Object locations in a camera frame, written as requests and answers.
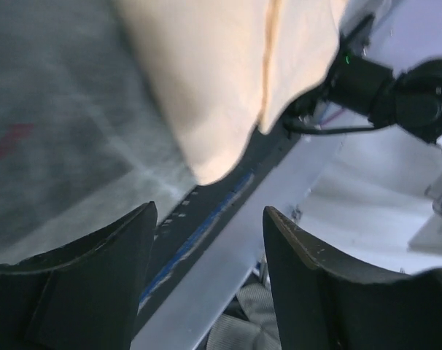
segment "towel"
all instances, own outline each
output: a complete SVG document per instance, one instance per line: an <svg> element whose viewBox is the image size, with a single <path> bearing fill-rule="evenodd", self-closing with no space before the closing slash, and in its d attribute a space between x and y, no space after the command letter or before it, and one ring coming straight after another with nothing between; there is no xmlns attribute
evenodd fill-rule
<svg viewBox="0 0 442 350"><path fill-rule="evenodd" d="M239 162L255 128L326 77L348 0L115 0L199 184Z"/></svg>

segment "beige cloth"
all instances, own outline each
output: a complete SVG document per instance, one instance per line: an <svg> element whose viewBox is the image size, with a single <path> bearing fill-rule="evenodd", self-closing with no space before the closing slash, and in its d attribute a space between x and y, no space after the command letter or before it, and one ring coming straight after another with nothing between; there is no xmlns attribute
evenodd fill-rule
<svg viewBox="0 0 442 350"><path fill-rule="evenodd" d="M326 76L348 0L116 0L199 184Z"/></svg>

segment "folded cloth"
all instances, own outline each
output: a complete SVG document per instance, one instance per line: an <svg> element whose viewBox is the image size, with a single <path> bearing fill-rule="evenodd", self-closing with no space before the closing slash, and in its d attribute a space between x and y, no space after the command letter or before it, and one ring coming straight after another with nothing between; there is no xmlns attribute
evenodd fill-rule
<svg viewBox="0 0 442 350"><path fill-rule="evenodd" d="M199 184L223 178L252 130L318 85L348 0L115 0Z"/></svg>

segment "red object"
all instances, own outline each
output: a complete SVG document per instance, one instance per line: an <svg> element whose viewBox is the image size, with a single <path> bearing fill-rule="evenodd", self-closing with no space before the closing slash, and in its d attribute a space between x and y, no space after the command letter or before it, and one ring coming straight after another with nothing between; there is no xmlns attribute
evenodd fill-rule
<svg viewBox="0 0 442 350"><path fill-rule="evenodd" d="M0 139L0 158L13 152L18 142L30 136L33 124L13 124L9 126L7 133Z"/></svg>

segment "blue strip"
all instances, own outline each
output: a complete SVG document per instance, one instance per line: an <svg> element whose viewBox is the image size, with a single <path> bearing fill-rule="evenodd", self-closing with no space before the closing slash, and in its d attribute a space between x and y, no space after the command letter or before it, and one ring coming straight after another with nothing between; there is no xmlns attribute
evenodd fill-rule
<svg viewBox="0 0 442 350"><path fill-rule="evenodd" d="M239 191L241 191L244 186L249 182L250 177L253 175L253 171L250 171L246 176L244 176L241 181L234 187L234 190L229 192L226 195L225 199L216 207L214 211L203 221L203 223L198 226L195 232L186 240L186 242L182 245L182 247L177 251L177 253L172 257L171 260L164 266L164 268L159 272L158 275L151 281L150 285L145 288L143 294L140 297L140 303L142 303L148 295L150 295L159 285L159 283L170 274L173 268L177 265L177 263L184 257L184 255L189 252L192 247L197 243L198 239L206 232L206 230L212 225L215 221L217 215L225 209L227 205L233 200Z"/></svg>

